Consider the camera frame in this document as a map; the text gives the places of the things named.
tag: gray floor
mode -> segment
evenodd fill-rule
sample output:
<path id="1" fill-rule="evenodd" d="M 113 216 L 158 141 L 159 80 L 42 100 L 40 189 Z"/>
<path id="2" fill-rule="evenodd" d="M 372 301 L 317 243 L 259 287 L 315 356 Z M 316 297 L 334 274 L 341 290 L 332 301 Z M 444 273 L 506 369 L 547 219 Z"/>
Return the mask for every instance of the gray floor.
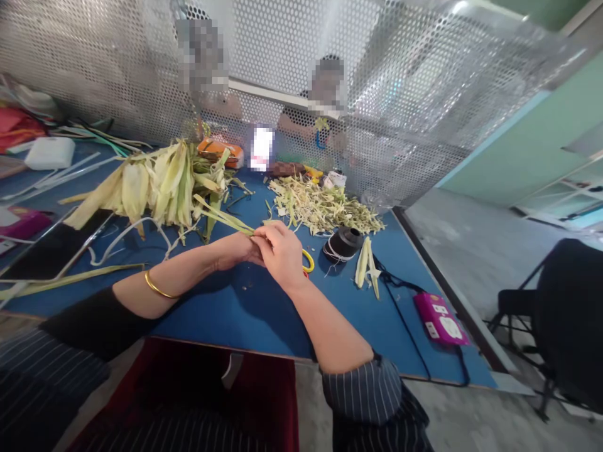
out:
<path id="1" fill-rule="evenodd" d="M 406 215 L 455 290 L 484 319 L 496 313 L 498 292 L 517 288 L 559 240 L 578 238 L 602 247 L 595 237 L 523 220 L 445 190 L 430 190 Z"/>

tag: concrete floor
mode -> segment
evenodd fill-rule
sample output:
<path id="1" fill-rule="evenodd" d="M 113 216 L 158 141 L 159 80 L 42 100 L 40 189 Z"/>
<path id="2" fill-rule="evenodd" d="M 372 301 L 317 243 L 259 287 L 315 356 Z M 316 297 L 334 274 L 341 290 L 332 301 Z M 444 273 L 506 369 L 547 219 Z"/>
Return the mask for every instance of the concrete floor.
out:
<path id="1" fill-rule="evenodd" d="M 496 314 L 498 292 L 517 288 L 559 240 L 575 238 L 602 248 L 595 237 L 523 220 L 446 190 L 430 190 L 406 215 L 455 291 L 482 319 Z"/>
<path id="2" fill-rule="evenodd" d="M 517 287 L 558 240 L 573 237 L 521 220 L 504 209 L 440 190 L 429 192 L 407 214 L 432 257 L 483 318 L 496 311 L 500 289 Z M 590 237 L 585 241 L 600 245 Z M 17 329 L 35 325 L 35 321 L 0 316 L 0 340 Z M 64 451 L 106 403 L 140 348 L 138 342 L 111 362 L 111 378 L 82 406 L 55 452 Z M 537 403 L 535 398 L 425 382 L 406 384 L 430 416 L 428 436 L 438 452 L 603 450 L 603 424 L 570 416 L 556 402 L 549 408 L 551 421 L 545 424 L 531 407 Z M 332 413 L 322 394 L 316 365 L 296 365 L 296 389 L 300 450 L 330 451 Z"/>

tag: orange container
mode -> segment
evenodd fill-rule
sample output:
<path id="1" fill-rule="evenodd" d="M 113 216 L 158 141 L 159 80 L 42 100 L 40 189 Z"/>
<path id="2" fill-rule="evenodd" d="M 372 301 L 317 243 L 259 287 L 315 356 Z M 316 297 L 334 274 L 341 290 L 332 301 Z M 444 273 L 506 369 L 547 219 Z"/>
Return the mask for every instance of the orange container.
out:
<path id="1" fill-rule="evenodd" d="M 201 155 L 201 157 L 205 157 L 209 160 L 215 158 L 216 161 L 222 156 L 222 153 L 226 148 L 228 148 L 231 152 L 230 157 L 228 157 L 228 160 L 226 161 L 226 166 L 228 168 L 238 170 L 245 163 L 245 152 L 240 146 L 223 143 L 211 138 L 205 138 L 201 143 L 199 143 L 199 146 L 197 146 L 199 155 Z"/>

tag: white box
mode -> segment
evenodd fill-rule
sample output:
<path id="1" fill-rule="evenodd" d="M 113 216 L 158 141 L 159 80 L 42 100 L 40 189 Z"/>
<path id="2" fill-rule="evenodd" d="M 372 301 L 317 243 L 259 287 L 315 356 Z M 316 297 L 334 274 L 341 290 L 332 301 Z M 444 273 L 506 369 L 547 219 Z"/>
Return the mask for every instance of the white box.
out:
<path id="1" fill-rule="evenodd" d="M 33 170 L 69 168 L 73 160 L 75 141 L 67 137 L 43 137 L 33 142 L 25 164 Z"/>

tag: woman's left hand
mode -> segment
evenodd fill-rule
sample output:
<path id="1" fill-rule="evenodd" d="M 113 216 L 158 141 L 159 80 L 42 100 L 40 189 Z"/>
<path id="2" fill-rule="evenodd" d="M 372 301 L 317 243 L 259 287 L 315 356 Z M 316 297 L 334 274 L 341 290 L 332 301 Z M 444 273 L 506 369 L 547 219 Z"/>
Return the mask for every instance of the woman's left hand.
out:
<path id="1" fill-rule="evenodd" d="M 213 247 L 218 255 L 217 270 L 229 270 L 241 262 L 253 262 L 266 267 L 258 246 L 242 232 L 216 240 L 209 246 Z"/>

